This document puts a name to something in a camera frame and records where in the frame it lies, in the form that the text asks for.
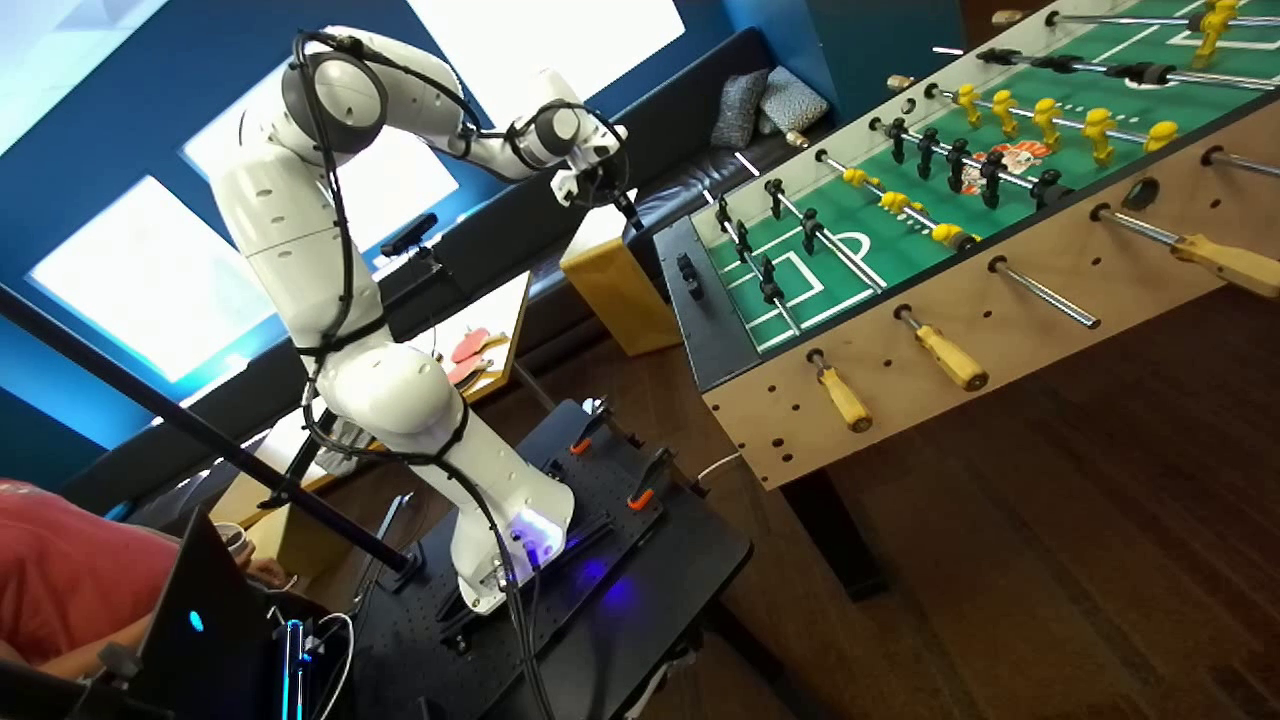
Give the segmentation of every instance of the black table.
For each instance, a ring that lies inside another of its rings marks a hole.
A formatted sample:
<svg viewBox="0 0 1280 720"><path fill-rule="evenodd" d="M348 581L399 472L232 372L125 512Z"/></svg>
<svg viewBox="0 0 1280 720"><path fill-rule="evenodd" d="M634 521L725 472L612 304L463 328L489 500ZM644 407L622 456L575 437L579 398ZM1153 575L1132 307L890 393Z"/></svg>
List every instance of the black table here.
<svg viewBox="0 0 1280 720"><path fill-rule="evenodd" d="M535 612L544 615L579 605L541 646L541 679L557 720L622 713L653 672L677 653L677 644L698 627L725 584L752 550L752 544L681 480L668 485L671 492L653 512L628 512L622 497L634 486L653 456L608 427L591 431L587 456L567 456L567 442L583 431L583 424L587 415L575 403L559 403L519 442L524 461L565 476L575 486L583 521L608 521L602 538L571 554L559 575L548 571L535 598ZM447 534L452 524L439 524L421 538L427 575L399 590L362 596L354 713L374 720L457 720L483 713L541 714L535 690L516 672L516 637L503 612L463 632L469 653L457 653L439 641L442 625L436 609L452 590L452 571L442 561ZM779 682L779 664L752 637L727 641L749 646L749 661L765 672L765 679Z"/></svg>

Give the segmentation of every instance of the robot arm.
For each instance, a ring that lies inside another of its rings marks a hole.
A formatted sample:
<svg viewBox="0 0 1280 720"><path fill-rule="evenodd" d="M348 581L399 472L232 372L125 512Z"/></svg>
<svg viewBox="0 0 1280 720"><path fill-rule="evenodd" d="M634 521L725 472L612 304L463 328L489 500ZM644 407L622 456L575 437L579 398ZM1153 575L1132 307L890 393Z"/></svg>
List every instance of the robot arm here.
<svg viewBox="0 0 1280 720"><path fill-rule="evenodd" d="M503 180L552 170L559 204L601 201L601 189L615 192L612 170L622 128L591 114L559 77L541 77L535 95L541 109L513 128L478 128L439 56L362 26L302 35L285 77L285 109L299 123L290 138L299 156L311 156L316 146L306 145L316 138L350 156L386 123Z"/></svg>
<svg viewBox="0 0 1280 720"><path fill-rule="evenodd" d="M622 136L565 85L507 130L483 130L439 56L361 26L302 35L281 90L285 114L212 185L215 206L306 367L306 398L319 393L458 508L457 584L489 615L565 550L575 500L469 412L436 356L393 341L343 229L337 163L393 123L503 180L552 170L557 201L571 204L612 192Z"/></svg>

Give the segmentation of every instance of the person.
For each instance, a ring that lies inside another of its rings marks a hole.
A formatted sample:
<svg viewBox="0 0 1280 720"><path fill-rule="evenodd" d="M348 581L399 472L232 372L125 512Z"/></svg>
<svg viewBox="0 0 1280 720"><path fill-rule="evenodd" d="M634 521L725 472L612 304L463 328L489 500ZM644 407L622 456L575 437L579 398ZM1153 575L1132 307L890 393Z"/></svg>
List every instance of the person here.
<svg viewBox="0 0 1280 720"><path fill-rule="evenodd" d="M253 544L220 526L235 565ZM0 661L87 679L109 644L139 646L179 538L0 480Z"/></svg>

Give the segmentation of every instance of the cable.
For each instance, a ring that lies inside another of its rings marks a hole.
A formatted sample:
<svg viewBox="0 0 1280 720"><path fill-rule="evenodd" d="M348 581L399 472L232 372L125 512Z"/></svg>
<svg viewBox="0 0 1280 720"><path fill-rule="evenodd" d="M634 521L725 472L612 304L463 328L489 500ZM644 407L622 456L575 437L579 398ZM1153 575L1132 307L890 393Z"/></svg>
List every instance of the cable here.
<svg viewBox="0 0 1280 720"><path fill-rule="evenodd" d="M343 666L337 677L337 688L329 690L324 706L319 706L319 720L329 720L329 713L337 706L337 700L343 696L348 688L348 677L350 677L350 664L354 664L354 619L348 612L329 612L316 619L316 627L324 627L329 619L338 619L348 627L348 653L343 653Z"/></svg>

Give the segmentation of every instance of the foosball rod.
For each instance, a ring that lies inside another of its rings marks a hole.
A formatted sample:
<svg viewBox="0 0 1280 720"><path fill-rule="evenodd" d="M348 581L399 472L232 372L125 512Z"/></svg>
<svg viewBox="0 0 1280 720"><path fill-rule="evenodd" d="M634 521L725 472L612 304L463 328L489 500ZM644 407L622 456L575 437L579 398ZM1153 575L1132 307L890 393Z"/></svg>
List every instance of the foosball rod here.
<svg viewBox="0 0 1280 720"><path fill-rule="evenodd" d="M1242 158L1242 156L1227 156L1227 146L1211 145L1198 163L1209 167L1239 167L1239 170L1251 170L1251 176L1273 176L1280 180L1280 163L1260 163L1260 158Z"/></svg>
<svg viewBox="0 0 1280 720"><path fill-rule="evenodd" d="M1024 277L1009 264L1009 256L994 256L989 264L989 273L1013 281L1014 286L1032 292L1041 304L1056 307L1058 315L1083 324L1083 328L1098 328L1103 319L1091 315L1089 307L1071 304L1068 297L1058 297L1056 286L1041 283L1034 277Z"/></svg>
<svg viewBox="0 0 1280 720"><path fill-rule="evenodd" d="M948 98L952 109L965 109L965 105L961 105L961 90L938 89L938 85L922 85L922 95L928 95L928 98ZM1034 109L1014 109L1014 105L1009 105L1009 111L1021 114L1021 118L1041 123ZM1068 118L1068 114L1056 114L1056 111L1047 111L1047 118L1050 118L1050 128L1071 128L1071 130L1089 130L1089 128L1091 128L1089 118ZM1160 123L1153 123L1148 136L1118 130L1118 128L1103 128L1098 136L1127 138L1127 145L1145 145L1148 152L1156 152L1156 146L1163 146L1163 145L1174 136L1174 123L1172 123L1172 118L1160 118Z"/></svg>
<svg viewBox="0 0 1280 720"><path fill-rule="evenodd" d="M733 152L737 163L742 163L756 180L765 176L742 152ZM791 204L791 195L782 192L782 180L765 180L765 192L786 206L801 224L803 210ZM873 292L882 292L887 283L874 277L874 268L869 268L859 256L850 256L825 224L817 224L817 241L857 277L865 281Z"/></svg>
<svg viewBox="0 0 1280 720"><path fill-rule="evenodd" d="M936 367L961 384L965 393L989 386L989 367L976 363L961 342L952 342L942 331L922 324L912 304L890 307L898 324L921 341L921 346L936 360Z"/></svg>
<svg viewBox="0 0 1280 720"><path fill-rule="evenodd" d="M1202 17L1211 12L1193 12L1193 17L1083 17L1083 12L1047 12L1045 17L1045 26L1056 26L1056 24L1127 24L1127 26L1189 26L1189 32L1198 32ZM1026 21L1026 12L1014 12L1014 9L999 9L993 12L993 26L1013 26ZM1277 26L1280 17L1231 17L1231 26Z"/></svg>
<svg viewBox="0 0 1280 720"><path fill-rule="evenodd" d="M1174 85L1198 85L1198 89L1248 89L1248 90L1273 90L1280 89L1277 77L1231 77L1231 70L1179 70L1174 65L1091 65L1083 56L1026 56L1021 47L979 47L979 65L1026 65L1026 68L1047 68L1047 70L1091 70L1091 77L1111 77L1145 89L1174 89Z"/></svg>
<svg viewBox="0 0 1280 720"><path fill-rule="evenodd" d="M903 130L912 145L922 138L922 136L912 130L903 118L882 123L881 114L873 114L869 128L881 130L881 136L887 136L887 138L890 138L890 130ZM994 180L1004 180L1004 185L1014 185L1014 189L1032 192L1034 204L1041 204L1041 192L1047 192L1047 189L1056 185L1056 176L1034 176L1034 180L1032 180L1032 176L1013 176L1009 167L994 167L994 170L989 176L983 163L966 156L966 146L948 145L948 138L930 138L930 146L948 152L948 158L961 158L965 167L976 167L976 170L983 176L983 185L993 185L993 176L994 176Z"/></svg>
<svg viewBox="0 0 1280 720"><path fill-rule="evenodd" d="M742 241L742 230L739 230L733 220L718 220L718 214L714 214L714 224L718 224L718 230L733 241L737 256L739 256L742 268L752 273L752 281L758 283L765 299L786 319L791 336L801 336L801 324L795 324L795 315L786 312L782 292L777 286L770 273L765 273L765 268L756 264L756 251L752 251L752 245Z"/></svg>
<svg viewBox="0 0 1280 720"><path fill-rule="evenodd" d="M961 224L938 224L938 220L917 210L903 192L887 192L882 185L874 185L874 180L865 176L859 167L836 163L827 146L812 152L812 158L827 163L843 185L869 189L887 214L906 214L906 220L912 220L917 229L922 229L928 241L936 241L936 245L957 249L957 245L973 241Z"/></svg>
<svg viewBox="0 0 1280 720"><path fill-rule="evenodd" d="M1260 256L1260 251L1248 251L1248 249L1231 249L1231 245L1217 245L1198 230L1184 237L1184 230L1172 230L1172 229L1160 229L1160 224L1148 224L1138 214L1127 214L1127 210L1114 210L1111 204L1098 204L1089 210L1097 224L1114 224L1132 237L1145 237L1160 249L1169 249L1172 256L1189 259L1189 264L1198 264L1198 268L1211 268L1220 281L1251 292L1251 297L1265 297L1265 299L1280 299L1280 259L1273 256Z"/></svg>

